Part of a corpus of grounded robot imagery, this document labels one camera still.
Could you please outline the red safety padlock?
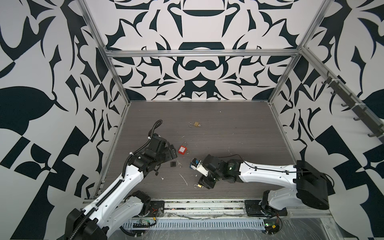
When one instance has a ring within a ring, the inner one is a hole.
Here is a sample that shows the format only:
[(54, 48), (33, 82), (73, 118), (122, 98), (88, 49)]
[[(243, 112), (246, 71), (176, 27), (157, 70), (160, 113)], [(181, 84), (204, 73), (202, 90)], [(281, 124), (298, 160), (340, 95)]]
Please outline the red safety padlock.
[(181, 155), (184, 155), (188, 150), (188, 142), (183, 142), (179, 149), (178, 149), (178, 153), (181, 154)]

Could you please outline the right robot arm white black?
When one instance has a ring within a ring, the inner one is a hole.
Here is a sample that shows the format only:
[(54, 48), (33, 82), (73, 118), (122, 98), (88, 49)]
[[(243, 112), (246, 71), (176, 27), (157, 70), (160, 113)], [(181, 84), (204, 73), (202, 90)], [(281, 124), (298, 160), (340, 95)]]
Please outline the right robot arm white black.
[(275, 216), (286, 208), (307, 206), (328, 210), (328, 189), (332, 182), (327, 175), (305, 161), (294, 165), (260, 165), (244, 161), (240, 155), (215, 157), (207, 155), (202, 161), (193, 159), (193, 170), (201, 173), (198, 185), (213, 189), (218, 181), (228, 183), (264, 183), (281, 189), (263, 193), (259, 203), (265, 216)]

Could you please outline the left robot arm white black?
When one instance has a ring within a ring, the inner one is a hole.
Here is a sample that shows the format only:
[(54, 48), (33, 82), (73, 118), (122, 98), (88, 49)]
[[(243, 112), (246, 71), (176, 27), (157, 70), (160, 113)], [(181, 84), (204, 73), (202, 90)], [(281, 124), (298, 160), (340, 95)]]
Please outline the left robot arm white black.
[(81, 210), (73, 209), (66, 219), (64, 240), (106, 240), (124, 223), (145, 215), (151, 198), (132, 193), (148, 173), (177, 158), (177, 150), (157, 134), (126, 159), (120, 176), (95, 200)]

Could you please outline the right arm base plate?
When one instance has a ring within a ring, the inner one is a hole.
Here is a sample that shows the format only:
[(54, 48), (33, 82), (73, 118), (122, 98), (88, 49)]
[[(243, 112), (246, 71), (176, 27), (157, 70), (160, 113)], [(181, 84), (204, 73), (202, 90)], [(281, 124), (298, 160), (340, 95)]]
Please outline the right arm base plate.
[(245, 200), (245, 210), (248, 217), (265, 217), (273, 218), (276, 216), (287, 216), (288, 211), (286, 208), (282, 210), (275, 210), (268, 205), (262, 206), (262, 201)]

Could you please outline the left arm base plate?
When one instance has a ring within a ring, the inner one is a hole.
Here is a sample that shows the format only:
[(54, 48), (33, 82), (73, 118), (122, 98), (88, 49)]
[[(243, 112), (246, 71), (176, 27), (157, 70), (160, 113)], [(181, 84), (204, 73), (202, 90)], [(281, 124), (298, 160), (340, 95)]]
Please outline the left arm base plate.
[(165, 210), (165, 201), (151, 201), (145, 217), (162, 217)]

